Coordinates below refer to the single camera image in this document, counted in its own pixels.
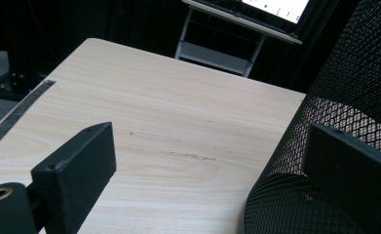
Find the wood grain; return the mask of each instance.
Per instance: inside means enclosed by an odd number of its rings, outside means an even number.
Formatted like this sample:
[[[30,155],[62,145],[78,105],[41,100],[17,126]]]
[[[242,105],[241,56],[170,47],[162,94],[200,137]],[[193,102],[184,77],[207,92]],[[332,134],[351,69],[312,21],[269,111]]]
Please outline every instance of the wood grain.
[[[234,233],[303,94],[89,39],[0,141],[0,183],[113,123],[118,170],[80,233]]]

